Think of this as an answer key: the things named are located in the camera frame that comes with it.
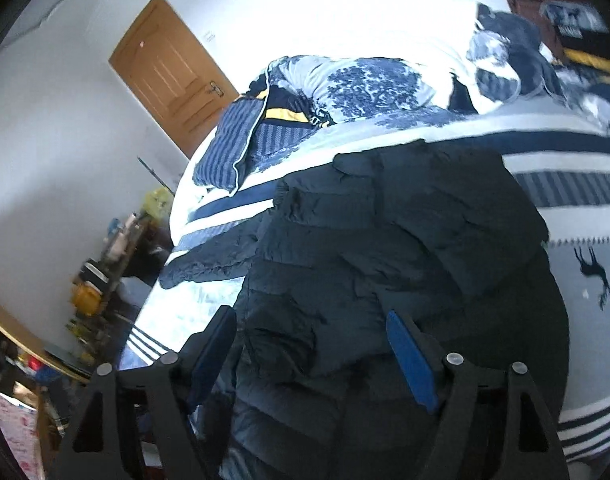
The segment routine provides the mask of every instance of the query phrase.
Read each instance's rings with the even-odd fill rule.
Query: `black puffer jacket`
[[[199,416],[214,473],[408,478],[437,420],[387,343],[394,306],[476,364],[527,363],[558,416],[568,333],[547,228],[498,154],[420,141],[338,155],[285,177],[274,203],[166,271],[247,272]]]

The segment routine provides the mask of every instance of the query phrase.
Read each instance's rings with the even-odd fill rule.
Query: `silver screw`
[[[520,361],[512,364],[512,370],[516,372],[518,375],[525,375],[528,371],[527,365],[525,363],[521,363]]]
[[[101,365],[98,365],[98,368],[96,369],[96,373],[98,375],[100,375],[101,377],[104,377],[108,374],[110,374],[112,372],[112,365],[109,363],[103,363]]]
[[[447,362],[450,365],[459,366],[465,362],[465,358],[456,352],[452,352],[451,354],[447,354]]]
[[[176,352],[167,352],[160,357],[160,362],[164,365],[173,365],[178,361],[178,354]]]

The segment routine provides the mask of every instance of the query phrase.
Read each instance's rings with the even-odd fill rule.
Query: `door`
[[[188,157],[239,95],[165,0],[151,0],[110,64]]]

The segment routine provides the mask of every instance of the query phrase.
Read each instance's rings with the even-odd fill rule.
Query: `pillow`
[[[242,97],[229,105],[216,129],[216,136],[194,168],[197,186],[213,186],[234,194],[245,178],[245,155],[265,102]]]

